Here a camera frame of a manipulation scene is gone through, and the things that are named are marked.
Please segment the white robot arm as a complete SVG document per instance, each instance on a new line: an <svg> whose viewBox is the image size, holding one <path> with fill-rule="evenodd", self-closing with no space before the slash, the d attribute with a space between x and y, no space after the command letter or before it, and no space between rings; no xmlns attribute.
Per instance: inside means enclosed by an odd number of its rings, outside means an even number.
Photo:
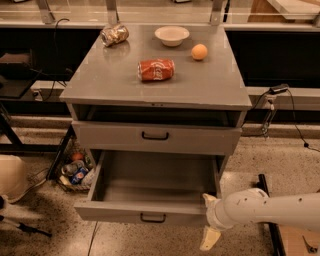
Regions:
<svg viewBox="0 0 320 256"><path fill-rule="evenodd" d="M320 194L269 197L259 188L251 188L217 199L203 194L208 225L200 245L210 250L221 232L238 224L273 223L312 232L320 231Z"/></svg>

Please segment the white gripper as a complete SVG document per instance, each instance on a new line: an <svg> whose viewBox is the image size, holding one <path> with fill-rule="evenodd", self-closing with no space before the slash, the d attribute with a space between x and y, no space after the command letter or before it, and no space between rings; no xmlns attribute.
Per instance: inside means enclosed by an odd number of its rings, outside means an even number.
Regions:
<svg viewBox="0 0 320 256"><path fill-rule="evenodd" d="M203 198L207 208L206 218L212 228L209 226L204 227L200 249L209 251L219 240L220 231L232 228L235 222L227 215L222 199L217 199L207 193L203 194Z"/></svg>

